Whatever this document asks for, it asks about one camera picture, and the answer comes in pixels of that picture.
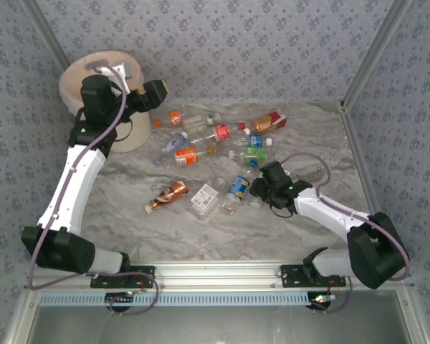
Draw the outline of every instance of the red label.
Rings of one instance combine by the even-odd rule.
[[[229,138],[229,130],[225,124],[216,126],[215,131],[216,131],[216,136],[218,137],[218,141]]]
[[[172,113],[169,113],[169,118],[171,119],[172,125],[181,125],[181,114],[179,111],[173,111]]]

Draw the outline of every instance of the clear plastic bottle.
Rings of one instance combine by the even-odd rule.
[[[208,180],[189,201],[188,211],[200,220],[206,219],[220,203],[227,188],[228,184],[221,177]]]
[[[212,156],[215,152],[214,145],[209,145],[207,148],[191,147],[182,149],[175,152],[175,162],[178,167],[183,167],[197,163],[205,156]]]
[[[258,163],[255,160],[250,161],[249,165],[242,166],[240,174],[229,188],[226,197],[235,204],[241,203],[249,190],[250,183],[258,176]]]
[[[188,134],[184,131],[175,135],[167,143],[166,147],[161,150],[160,154],[155,159],[153,159],[153,164],[155,166],[162,166],[166,161],[175,156],[176,151],[182,149],[182,147],[185,146],[187,139]]]
[[[272,152],[267,147],[232,146],[219,144],[213,148],[220,156],[227,156],[240,164],[249,164],[255,161],[258,165],[264,164],[272,157]]]
[[[235,133],[245,129],[245,123],[220,124],[213,128],[207,128],[200,133],[192,135],[189,140],[195,143],[215,143],[228,139]]]
[[[233,146],[266,147],[272,145],[272,139],[260,134],[235,135],[229,139],[229,143]]]
[[[220,122],[219,113],[203,109],[172,111],[168,118],[154,120],[155,126],[159,128],[174,128],[183,125],[188,134],[197,133]]]
[[[281,110],[275,110],[272,113],[268,113],[267,115],[254,120],[248,128],[244,129],[244,132],[247,135],[265,134],[284,127],[285,124],[287,124],[287,117]]]

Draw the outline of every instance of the bottle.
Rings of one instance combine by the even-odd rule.
[[[235,135],[229,141],[231,145],[235,146],[249,146],[249,147],[266,147],[272,145],[271,138],[265,138],[260,134],[251,134],[249,136],[245,135]]]
[[[226,181],[221,177],[210,179],[191,198],[188,210],[198,219],[206,219],[220,202],[227,187]]]
[[[276,110],[273,113],[254,120],[248,128],[244,129],[244,132],[247,135],[270,133],[284,127],[285,124],[287,124],[287,117],[285,117],[281,110]]]
[[[157,158],[153,160],[153,164],[157,166],[163,165],[169,158],[175,156],[175,152],[181,149],[188,139],[188,134],[182,131],[175,135],[168,143],[165,148],[162,149],[161,153]]]
[[[212,111],[196,109],[193,111],[172,111],[169,113],[168,118],[155,119],[154,124],[159,128],[174,128],[180,125],[186,127],[193,133],[197,133],[206,129],[210,125],[215,125],[221,122],[221,116],[219,113]]]
[[[183,181],[177,181],[163,190],[155,199],[145,206],[145,211],[149,214],[153,213],[156,209],[176,201],[183,195],[188,193],[188,189]]]
[[[209,145],[207,148],[191,147],[187,149],[178,150],[175,152],[175,162],[178,167],[191,165],[197,163],[201,158],[207,155],[215,154],[215,146]]]
[[[228,146],[219,144],[212,148],[217,154],[221,156],[227,156],[230,159],[235,160],[237,163],[249,164],[251,161],[255,161],[258,165],[262,165],[271,154],[269,149],[260,147],[239,147],[239,146]]]
[[[249,165],[242,166],[241,173],[237,176],[235,182],[231,185],[226,197],[233,203],[241,203],[250,183],[259,175],[258,163],[255,160],[250,161]]]
[[[191,143],[214,143],[226,140],[235,133],[240,133],[245,129],[245,123],[233,123],[233,124],[220,124],[213,128],[207,128],[200,133],[197,133],[190,137]]]

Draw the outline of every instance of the cable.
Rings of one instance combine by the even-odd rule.
[[[132,133],[132,128],[134,126],[133,121],[129,118],[130,122],[130,129],[129,129],[129,133],[124,137],[124,138],[120,138],[119,140],[115,140],[115,142],[123,142],[126,138],[128,138],[130,136],[130,134]]]
[[[51,218],[49,219],[47,225],[44,227],[42,235],[38,239],[37,245],[35,245],[34,253],[32,254],[32,258],[30,260],[30,266],[29,266],[29,271],[28,271],[28,276],[27,276],[27,287],[30,290],[40,290],[42,288],[49,287],[50,285],[55,285],[56,283],[63,282],[65,280],[68,280],[68,279],[76,277],[76,276],[80,276],[79,274],[70,274],[68,276],[61,277],[61,278],[56,279],[54,281],[44,283],[43,285],[34,286],[34,271],[35,271],[35,266],[37,265],[38,254],[40,252],[40,249],[42,248],[42,245],[43,245],[44,240],[46,239],[46,236],[48,235],[49,230],[51,229],[51,225],[54,223],[54,220],[58,217],[57,212],[59,211],[60,205],[61,205],[62,200],[64,198],[65,192],[67,191],[67,188],[69,186],[70,179],[72,178],[73,173],[76,172],[77,166],[80,163],[83,156],[88,151],[90,151],[92,147],[94,147],[101,140],[103,140],[113,129],[115,129],[116,125],[120,122],[121,116],[123,116],[123,113],[125,110],[127,92],[126,92],[126,87],[124,85],[124,82],[121,79],[121,76],[118,74],[118,72],[116,72],[109,65],[106,64],[103,67],[108,68],[113,73],[113,75],[118,79],[118,81],[120,83],[121,90],[123,91],[123,94],[121,97],[120,109],[119,109],[118,114],[116,115],[115,119],[110,124],[110,126],[102,134],[100,134],[93,142],[91,142],[89,145],[87,145],[85,147],[85,149],[83,149],[82,152],[78,155],[78,157],[76,157],[75,161],[72,164],[72,167],[69,170],[69,173],[67,174],[67,177],[65,178],[64,183],[62,184],[62,188],[61,188],[61,191],[59,193],[59,196],[57,197],[56,203],[54,205],[54,210],[52,212]]]
[[[349,293],[347,295],[347,298],[345,299],[344,303],[339,306],[338,308],[335,308],[334,310],[327,310],[327,308],[323,307],[322,305],[319,305],[316,302],[311,302],[312,305],[322,308],[322,310],[320,310],[319,312],[321,313],[325,313],[325,314],[333,314],[333,313],[337,313],[340,312],[341,310],[344,310],[345,308],[347,308],[347,306],[349,306],[350,301],[352,300],[352,296],[353,296],[353,284],[352,284],[352,279],[348,276],[347,279],[349,280]]]
[[[124,315],[139,315],[139,314],[143,314],[147,311],[149,311],[151,308],[153,308],[155,306],[155,304],[158,301],[159,298],[159,285],[158,282],[156,281],[156,279],[150,275],[150,274],[145,274],[143,272],[120,272],[117,274],[102,274],[103,276],[143,276],[148,278],[154,285],[155,285],[155,289],[156,289],[156,293],[155,293],[155,297],[153,298],[153,301],[151,302],[151,304],[149,304],[148,306],[146,306],[145,308],[141,308],[139,310],[136,310],[134,312],[115,312],[113,310],[113,304],[121,297],[121,296],[116,296],[113,299],[110,300],[110,304],[108,305],[108,309],[111,311],[112,315],[120,315],[120,316],[124,316]]]
[[[405,270],[404,273],[400,276],[400,277],[392,277],[390,278],[390,281],[402,281],[404,279],[406,279],[410,272],[411,272],[411,262],[409,261],[408,258],[408,254],[406,253],[405,249],[400,245],[400,243],[392,236],[392,234],[388,233],[384,228],[382,228],[381,226],[379,226],[378,224],[375,224],[374,222],[372,222],[370,219],[366,219],[360,215],[357,214],[353,214],[350,211],[347,211],[345,209],[340,208],[339,206],[336,206],[332,203],[330,203],[329,201],[327,201],[324,196],[320,195],[320,189],[329,184],[331,181],[331,172],[330,172],[330,168],[328,167],[328,164],[320,157],[317,156],[315,154],[312,153],[305,153],[305,152],[298,152],[298,153],[293,153],[290,154],[288,157],[286,157],[281,164],[283,165],[285,162],[287,162],[289,159],[294,158],[296,156],[312,156],[313,158],[316,158],[317,160],[319,160],[319,162],[321,162],[321,164],[323,164],[323,167],[325,168],[326,172],[327,172],[327,180],[323,181],[322,183],[320,183],[316,188],[315,188],[315,193],[317,194],[317,198],[326,206],[329,206],[331,209],[339,211],[340,213],[346,215],[346,216],[351,216],[354,219],[357,219],[359,221],[363,221],[366,224],[370,225],[371,227],[373,227],[374,229],[377,229],[380,233],[382,233],[387,239],[389,239],[391,241],[391,243],[395,246],[395,248],[397,248],[397,250],[399,250],[401,256],[403,257],[403,261],[404,261],[404,266],[405,266]]]

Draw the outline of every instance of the white label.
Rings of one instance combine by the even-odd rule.
[[[198,206],[201,210],[204,210],[218,195],[218,191],[212,187],[204,184],[196,195],[191,199],[191,202]]]

